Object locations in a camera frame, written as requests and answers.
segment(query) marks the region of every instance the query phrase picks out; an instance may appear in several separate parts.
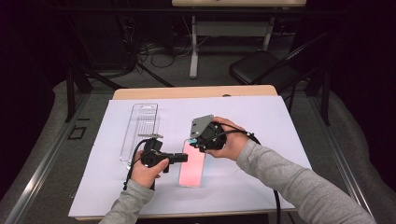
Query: gray sleeve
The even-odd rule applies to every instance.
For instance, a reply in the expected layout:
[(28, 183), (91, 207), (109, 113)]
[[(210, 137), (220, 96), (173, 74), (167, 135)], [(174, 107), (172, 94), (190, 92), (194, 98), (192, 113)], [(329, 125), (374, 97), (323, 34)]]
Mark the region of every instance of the gray sleeve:
[(360, 205), (335, 185), (268, 147), (249, 140), (236, 163), (265, 186), (277, 190), (308, 223), (375, 223)]
[(127, 190), (121, 192), (111, 210), (99, 223), (136, 223), (140, 210), (153, 195), (154, 190), (147, 189), (130, 179)]

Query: desk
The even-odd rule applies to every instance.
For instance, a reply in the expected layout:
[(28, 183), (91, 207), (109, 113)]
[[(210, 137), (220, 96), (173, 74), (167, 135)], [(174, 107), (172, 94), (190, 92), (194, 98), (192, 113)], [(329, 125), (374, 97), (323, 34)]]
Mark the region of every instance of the desk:
[[(232, 97), (221, 97), (224, 94)], [(116, 91), (113, 99), (92, 147), (70, 217), (81, 220), (101, 218), (118, 198), (127, 174), (119, 160), (120, 148), (134, 104), (158, 102), (164, 152), (181, 152), (181, 144), (189, 136), (191, 120), (199, 117), (194, 113), (201, 107), (201, 112), (206, 115), (211, 111), (244, 125), (268, 147), (276, 148), (287, 159), (310, 168), (287, 108), (272, 86), (130, 89)], [(142, 209), (140, 217), (218, 216), (276, 209), (272, 190), (241, 172), (233, 161), (207, 156), (203, 184), (198, 189), (182, 188), (177, 184), (179, 167), (180, 163), (171, 165), (170, 172), (156, 181), (156, 194)], [(293, 209), (283, 199), (281, 207)]]
[[(174, 7), (304, 7), (306, 0), (172, 0)], [(262, 49), (267, 50), (275, 18), (268, 21), (197, 21), (192, 16), (192, 55), (190, 78), (197, 78), (198, 35), (263, 36)]]

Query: white paper sheet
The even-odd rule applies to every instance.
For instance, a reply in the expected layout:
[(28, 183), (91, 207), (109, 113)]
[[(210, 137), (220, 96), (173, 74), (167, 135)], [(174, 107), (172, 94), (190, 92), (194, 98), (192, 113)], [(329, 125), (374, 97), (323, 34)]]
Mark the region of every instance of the white paper sheet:
[[(134, 104), (159, 105), (163, 152), (181, 152), (184, 140), (190, 136), (191, 121), (213, 114), (255, 133), (262, 145), (286, 159), (311, 168), (279, 96), (110, 101), (70, 217), (104, 216), (119, 197), (128, 172), (120, 161), (120, 151)], [(201, 187), (197, 189), (178, 185), (179, 168), (179, 163), (170, 165), (169, 173), (156, 180), (154, 198), (142, 209), (142, 216), (276, 209), (273, 191), (241, 171), (234, 161), (206, 156)], [(293, 208), (283, 199), (281, 207)]]

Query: hand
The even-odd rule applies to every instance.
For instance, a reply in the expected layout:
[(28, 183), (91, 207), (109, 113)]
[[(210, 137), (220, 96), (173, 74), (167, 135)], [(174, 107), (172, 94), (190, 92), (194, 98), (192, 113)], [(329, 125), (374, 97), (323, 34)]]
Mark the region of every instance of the hand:
[(134, 158), (134, 169), (132, 170), (131, 179), (134, 182), (144, 186), (146, 188), (150, 188), (151, 185), (154, 183), (155, 178), (159, 178), (159, 173), (162, 172), (169, 163), (169, 159), (165, 159), (160, 161), (157, 165), (148, 168), (147, 166), (143, 165), (140, 160), (143, 151), (137, 151), (135, 158)]
[[(232, 121), (228, 119), (223, 119), (220, 117), (214, 117), (212, 119), (212, 122), (217, 122), (220, 124), (226, 124), (226, 125), (221, 125), (221, 128), (227, 132), (230, 130), (234, 130), (234, 128), (230, 127), (233, 126), (239, 130), (244, 131), (245, 129), (234, 124)], [(244, 148), (245, 144), (248, 141), (248, 137), (244, 135), (243, 133), (227, 133), (227, 142), (225, 143), (225, 146), (223, 149), (220, 150), (206, 150), (205, 152), (207, 154), (212, 155), (215, 158), (228, 158), (230, 160), (236, 161), (238, 159), (239, 153), (241, 153), (242, 149)]]

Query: pink phone case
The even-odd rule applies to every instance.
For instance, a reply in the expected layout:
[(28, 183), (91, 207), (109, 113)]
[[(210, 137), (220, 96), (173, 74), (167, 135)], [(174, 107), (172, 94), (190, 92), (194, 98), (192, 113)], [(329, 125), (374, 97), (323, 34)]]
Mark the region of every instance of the pink phone case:
[(205, 153), (200, 152), (198, 148), (190, 146), (188, 140), (184, 142), (183, 152), (189, 155), (189, 159), (187, 162), (181, 163), (178, 184), (183, 187), (198, 188), (201, 185)]

